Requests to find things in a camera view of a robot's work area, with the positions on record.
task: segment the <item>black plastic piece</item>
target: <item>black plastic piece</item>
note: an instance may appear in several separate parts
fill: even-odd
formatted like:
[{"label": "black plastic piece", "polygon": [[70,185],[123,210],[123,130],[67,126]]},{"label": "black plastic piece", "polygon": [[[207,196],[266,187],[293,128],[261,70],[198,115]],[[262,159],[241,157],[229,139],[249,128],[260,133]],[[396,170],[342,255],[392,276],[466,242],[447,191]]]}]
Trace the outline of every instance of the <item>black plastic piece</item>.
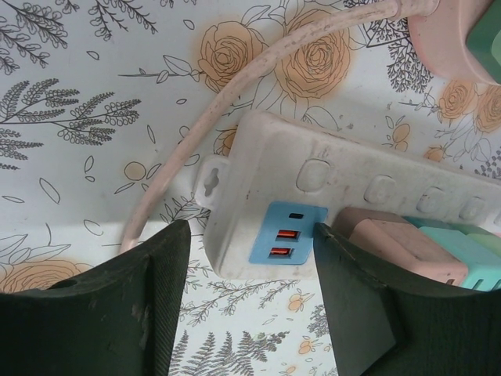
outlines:
[{"label": "black plastic piece", "polygon": [[314,250],[340,376],[501,374],[501,290],[418,276],[320,223]]},{"label": "black plastic piece", "polygon": [[48,290],[0,294],[0,374],[166,376],[190,241],[177,221]]}]

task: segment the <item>power strip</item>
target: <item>power strip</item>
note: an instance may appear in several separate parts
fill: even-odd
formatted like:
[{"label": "power strip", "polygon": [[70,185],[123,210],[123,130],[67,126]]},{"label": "power strip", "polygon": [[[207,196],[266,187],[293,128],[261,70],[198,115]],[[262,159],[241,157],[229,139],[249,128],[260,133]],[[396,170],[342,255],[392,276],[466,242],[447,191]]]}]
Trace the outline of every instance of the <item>power strip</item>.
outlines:
[{"label": "power strip", "polygon": [[493,179],[261,111],[241,119],[228,158],[202,164],[194,192],[212,210],[207,257],[231,279],[315,277],[313,225],[345,207],[501,227]]}]

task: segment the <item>green plug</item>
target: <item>green plug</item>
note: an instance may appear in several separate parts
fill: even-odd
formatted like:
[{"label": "green plug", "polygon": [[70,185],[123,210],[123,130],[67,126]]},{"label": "green plug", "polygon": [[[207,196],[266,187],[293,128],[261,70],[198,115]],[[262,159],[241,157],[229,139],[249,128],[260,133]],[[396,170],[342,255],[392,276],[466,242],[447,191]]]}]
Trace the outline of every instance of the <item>green plug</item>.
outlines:
[{"label": "green plug", "polygon": [[494,0],[467,38],[467,48],[501,84],[501,0]]}]

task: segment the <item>wallpaper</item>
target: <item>wallpaper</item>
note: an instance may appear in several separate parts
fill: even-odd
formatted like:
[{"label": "wallpaper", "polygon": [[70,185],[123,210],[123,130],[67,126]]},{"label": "wallpaper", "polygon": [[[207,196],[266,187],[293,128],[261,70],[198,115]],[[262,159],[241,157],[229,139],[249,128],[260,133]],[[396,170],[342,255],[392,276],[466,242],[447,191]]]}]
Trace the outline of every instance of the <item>wallpaper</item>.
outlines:
[{"label": "wallpaper", "polygon": [[[48,287],[116,255],[160,163],[236,72],[370,1],[0,0],[0,290]],[[301,48],[232,104],[143,234],[192,225],[170,375],[337,375],[317,280],[222,280],[204,254],[210,212],[194,176],[202,157],[228,155],[256,108],[501,179],[501,87],[434,77],[405,20]]]}]

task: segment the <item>usb port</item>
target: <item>usb port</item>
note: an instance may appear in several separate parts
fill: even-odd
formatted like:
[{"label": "usb port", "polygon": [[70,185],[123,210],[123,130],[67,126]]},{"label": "usb port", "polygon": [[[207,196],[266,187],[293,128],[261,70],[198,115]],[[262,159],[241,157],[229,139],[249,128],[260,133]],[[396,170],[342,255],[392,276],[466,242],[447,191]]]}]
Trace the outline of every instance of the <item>usb port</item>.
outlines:
[{"label": "usb port", "polygon": [[280,257],[280,258],[288,258],[292,255],[293,248],[277,248],[273,247],[269,252],[269,257]]},{"label": "usb port", "polygon": [[299,239],[299,231],[294,230],[279,230],[276,234],[277,240],[297,240]]}]

